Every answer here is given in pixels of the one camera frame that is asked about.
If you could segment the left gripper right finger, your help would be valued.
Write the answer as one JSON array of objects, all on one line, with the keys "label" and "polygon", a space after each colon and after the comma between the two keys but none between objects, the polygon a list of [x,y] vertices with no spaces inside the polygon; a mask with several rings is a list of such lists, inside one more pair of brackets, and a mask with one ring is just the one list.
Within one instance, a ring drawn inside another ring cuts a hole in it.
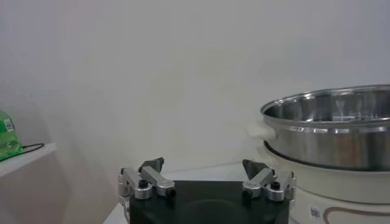
[{"label": "left gripper right finger", "polygon": [[247,174],[243,182],[243,199],[251,201],[265,194],[270,201],[294,201],[296,195],[296,177],[293,172],[277,173],[265,163],[248,159],[242,161]]}]

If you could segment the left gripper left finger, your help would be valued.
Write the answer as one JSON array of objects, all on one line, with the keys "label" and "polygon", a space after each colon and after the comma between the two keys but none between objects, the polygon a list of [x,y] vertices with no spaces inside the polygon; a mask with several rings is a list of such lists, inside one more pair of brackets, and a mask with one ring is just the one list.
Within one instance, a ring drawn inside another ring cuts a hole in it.
[{"label": "left gripper left finger", "polygon": [[161,175],[164,158],[142,163],[137,168],[123,167],[118,174],[118,200],[126,221],[130,221],[130,199],[148,200],[153,194],[172,199],[176,196],[176,184]]}]

